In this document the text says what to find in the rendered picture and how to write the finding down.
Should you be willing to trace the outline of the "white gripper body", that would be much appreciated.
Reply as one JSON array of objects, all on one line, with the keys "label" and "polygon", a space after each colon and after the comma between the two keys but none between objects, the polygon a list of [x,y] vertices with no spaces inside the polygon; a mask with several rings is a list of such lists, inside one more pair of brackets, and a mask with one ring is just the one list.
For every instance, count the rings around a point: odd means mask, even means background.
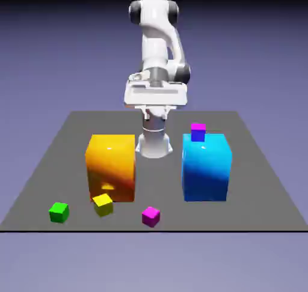
[{"label": "white gripper body", "polygon": [[162,82],[161,87],[151,87],[149,81],[127,81],[124,103],[127,106],[185,106],[187,85]]}]

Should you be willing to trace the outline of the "small purple cube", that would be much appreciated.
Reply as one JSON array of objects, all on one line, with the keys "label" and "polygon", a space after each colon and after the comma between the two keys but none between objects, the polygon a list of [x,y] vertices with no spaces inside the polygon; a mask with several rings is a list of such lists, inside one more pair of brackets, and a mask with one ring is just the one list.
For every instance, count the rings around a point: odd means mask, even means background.
[{"label": "small purple cube", "polygon": [[191,124],[191,141],[204,142],[206,135],[206,124],[192,123]]}]

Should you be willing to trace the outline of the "small yellow cube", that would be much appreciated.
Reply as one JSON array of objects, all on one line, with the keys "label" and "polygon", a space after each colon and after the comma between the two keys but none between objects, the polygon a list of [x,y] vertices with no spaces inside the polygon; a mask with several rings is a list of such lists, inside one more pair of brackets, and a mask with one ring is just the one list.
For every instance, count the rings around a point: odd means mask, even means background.
[{"label": "small yellow cube", "polygon": [[94,196],[92,198],[94,204],[94,210],[100,216],[106,216],[113,212],[113,200],[107,193]]}]

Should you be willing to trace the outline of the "small magenta cube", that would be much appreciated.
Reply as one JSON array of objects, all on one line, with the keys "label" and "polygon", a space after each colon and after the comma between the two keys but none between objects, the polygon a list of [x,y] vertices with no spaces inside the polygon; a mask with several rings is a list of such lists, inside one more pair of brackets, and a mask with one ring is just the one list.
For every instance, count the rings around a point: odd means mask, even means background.
[{"label": "small magenta cube", "polygon": [[160,215],[160,210],[148,206],[141,214],[142,223],[153,228],[160,221]]}]

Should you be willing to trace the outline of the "small green cube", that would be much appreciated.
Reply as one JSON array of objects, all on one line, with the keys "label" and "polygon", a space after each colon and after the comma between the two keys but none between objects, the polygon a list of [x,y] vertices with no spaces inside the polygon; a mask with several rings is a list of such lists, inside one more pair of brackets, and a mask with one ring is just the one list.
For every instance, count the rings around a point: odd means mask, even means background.
[{"label": "small green cube", "polygon": [[51,222],[64,223],[69,217],[69,205],[63,202],[55,202],[49,209],[49,218]]}]

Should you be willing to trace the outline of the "large orange box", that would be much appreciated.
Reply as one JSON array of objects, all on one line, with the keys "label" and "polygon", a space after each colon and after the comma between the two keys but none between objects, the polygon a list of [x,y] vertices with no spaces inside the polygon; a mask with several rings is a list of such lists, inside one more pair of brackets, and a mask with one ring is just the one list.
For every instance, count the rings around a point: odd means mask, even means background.
[{"label": "large orange box", "polygon": [[135,199],[135,136],[93,134],[85,151],[90,197],[108,194],[114,202]]}]

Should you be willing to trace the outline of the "large blue box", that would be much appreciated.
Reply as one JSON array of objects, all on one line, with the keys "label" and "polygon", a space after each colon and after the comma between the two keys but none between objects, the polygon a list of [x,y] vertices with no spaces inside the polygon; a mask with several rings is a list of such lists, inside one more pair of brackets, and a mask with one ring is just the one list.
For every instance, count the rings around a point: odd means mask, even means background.
[{"label": "large blue box", "polygon": [[203,142],[183,134],[182,190],[186,202],[225,201],[232,151],[222,133],[207,133]]}]

